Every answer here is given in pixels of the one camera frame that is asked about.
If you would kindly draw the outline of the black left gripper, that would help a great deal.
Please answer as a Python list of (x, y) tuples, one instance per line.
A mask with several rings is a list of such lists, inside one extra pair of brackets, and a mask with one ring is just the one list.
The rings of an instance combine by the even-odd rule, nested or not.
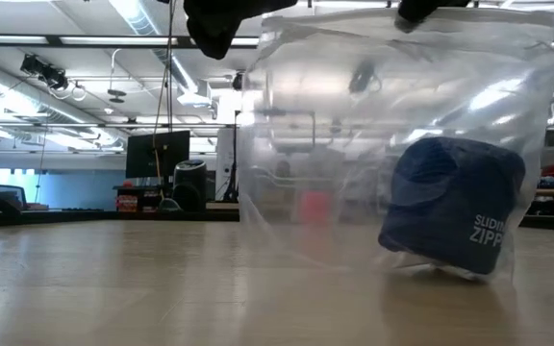
[(259, 26), (264, 17), (291, 8), (298, 0), (185, 0), (187, 28), (201, 52), (222, 60), (245, 15), (246, 22)]

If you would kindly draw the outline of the pink bandage roll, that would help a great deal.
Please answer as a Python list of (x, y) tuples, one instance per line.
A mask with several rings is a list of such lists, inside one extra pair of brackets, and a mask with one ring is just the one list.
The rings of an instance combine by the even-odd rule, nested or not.
[(307, 224), (325, 224), (331, 209), (330, 196), (323, 191), (305, 191), (300, 198), (299, 216)]

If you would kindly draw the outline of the black computer monitor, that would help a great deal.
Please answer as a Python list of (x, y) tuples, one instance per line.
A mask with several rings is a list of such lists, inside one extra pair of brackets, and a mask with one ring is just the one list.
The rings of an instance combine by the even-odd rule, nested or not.
[(127, 178), (171, 176), (175, 166), (189, 159), (190, 132), (130, 136), (127, 142)]

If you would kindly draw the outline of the clear plastic zip bag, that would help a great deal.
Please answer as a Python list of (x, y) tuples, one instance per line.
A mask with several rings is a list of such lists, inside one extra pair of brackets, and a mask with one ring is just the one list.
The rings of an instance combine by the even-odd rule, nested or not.
[[(541, 174), (554, 92), (554, 13), (447, 8), (413, 31), (389, 9), (271, 17), (243, 80), (237, 134), (241, 219), (273, 251), (336, 271), (429, 267), (474, 281), (514, 271), (514, 233)], [(351, 94), (357, 65), (378, 64), (382, 89)], [(405, 150), (429, 137), (471, 139), (518, 153), (525, 177), (495, 269), (478, 275), (378, 242)], [(269, 222), (248, 197), (252, 168), (361, 172), (377, 180), (360, 223)]]

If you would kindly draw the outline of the red and white boxes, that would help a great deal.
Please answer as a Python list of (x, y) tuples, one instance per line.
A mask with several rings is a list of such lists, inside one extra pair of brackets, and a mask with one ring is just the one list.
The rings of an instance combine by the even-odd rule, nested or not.
[(115, 207), (118, 212), (137, 212), (138, 197), (136, 195), (117, 195)]

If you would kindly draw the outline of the black aluminium table frame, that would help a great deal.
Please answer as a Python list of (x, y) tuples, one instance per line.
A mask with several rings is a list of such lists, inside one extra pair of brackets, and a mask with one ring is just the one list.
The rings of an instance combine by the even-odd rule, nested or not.
[[(201, 221), (239, 222), (236, 210), (210, 210), (205, 213), (192, 212), (118, 212), (118, 211), (23, 211), (19, 214), (0, 212), (0, 227), (32, 224), (50, 224), (84, 221)], [(554, 216), (526, 215), (521, 227), (554, 230)]]

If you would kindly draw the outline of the overhead light bar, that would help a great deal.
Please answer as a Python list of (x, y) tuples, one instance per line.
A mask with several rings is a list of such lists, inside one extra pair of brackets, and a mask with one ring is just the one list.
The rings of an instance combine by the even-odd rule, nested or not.
[(70, 36), (0, 34), (0, 46), (50, 47), (79, 49), (196, 49), (191, 37), (166, 36)]

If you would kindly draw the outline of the clear plastic tray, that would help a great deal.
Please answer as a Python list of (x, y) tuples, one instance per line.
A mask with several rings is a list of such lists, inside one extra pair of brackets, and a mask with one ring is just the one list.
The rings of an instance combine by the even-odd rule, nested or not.
[(360, 223), (375, 213), (377, 207), (377, 180), (365, 180), (361, 172), (323, 174), (319, 171), (296, 174), (285, 168), (274, 171), (255, 166), (254, 181), (248, 197), (260, 215), (269, 222), (307, 224), (301, 221), (299, 205), (305, 191), (323, 191), (330, 196), (328, 222)]

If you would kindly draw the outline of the blue elastic bandage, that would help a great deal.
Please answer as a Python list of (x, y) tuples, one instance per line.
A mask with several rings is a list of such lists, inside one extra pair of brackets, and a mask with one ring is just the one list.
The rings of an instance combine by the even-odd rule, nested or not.
[(378, 242), (478, 275), (495, 269), (525, 163), (485, 142), (429, 137), (397, 161)]

